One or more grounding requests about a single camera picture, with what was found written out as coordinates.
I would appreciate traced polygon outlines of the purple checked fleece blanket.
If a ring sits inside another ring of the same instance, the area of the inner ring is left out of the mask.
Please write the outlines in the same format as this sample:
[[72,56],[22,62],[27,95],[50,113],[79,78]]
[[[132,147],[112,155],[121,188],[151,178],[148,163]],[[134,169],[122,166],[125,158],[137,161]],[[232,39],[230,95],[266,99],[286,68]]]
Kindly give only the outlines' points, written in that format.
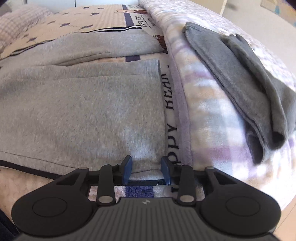
[[140,1],[161,28],[171,60],[182,163],[196,170],[214,166],[271,195],[278,202],[295,196],[295,137],[260,165],[246,143],[244,121],[212,74],[189,46],[187,22],[217,33],[241,35],[264,66],[290,88],[295,77],[259,41],[219,14],[192,1]]

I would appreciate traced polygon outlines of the plaid purple pillow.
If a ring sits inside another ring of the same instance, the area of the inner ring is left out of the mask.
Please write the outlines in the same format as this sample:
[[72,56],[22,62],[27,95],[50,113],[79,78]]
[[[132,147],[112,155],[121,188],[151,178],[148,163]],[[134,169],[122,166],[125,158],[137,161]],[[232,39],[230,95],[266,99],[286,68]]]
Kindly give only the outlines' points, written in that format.
[[1,16],[1,46],[12,43],[21,33],[53,13],[42,6],[25,4]]

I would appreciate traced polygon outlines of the light grey sweatpants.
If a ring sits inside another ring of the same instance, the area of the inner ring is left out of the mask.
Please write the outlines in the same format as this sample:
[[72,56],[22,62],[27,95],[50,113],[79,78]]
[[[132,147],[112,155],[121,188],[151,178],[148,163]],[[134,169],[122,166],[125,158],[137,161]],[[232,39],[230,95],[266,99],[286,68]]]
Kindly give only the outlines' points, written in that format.
[[141,29],[74,33],[1,61],[1,165],[40,176],[97,170],[131,156],[135,173],[166,152],[158,59]]

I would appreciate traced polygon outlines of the dark grey folded garment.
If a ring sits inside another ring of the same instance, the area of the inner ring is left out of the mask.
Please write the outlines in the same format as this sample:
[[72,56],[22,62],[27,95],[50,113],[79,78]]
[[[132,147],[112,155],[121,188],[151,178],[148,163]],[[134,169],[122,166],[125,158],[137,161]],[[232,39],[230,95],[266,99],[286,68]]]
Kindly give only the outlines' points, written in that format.
[[248,123],[253,162],[266,161],[295,131],[295,92],[266,70],[241,35],[222,35],[191,22],[183,32]]

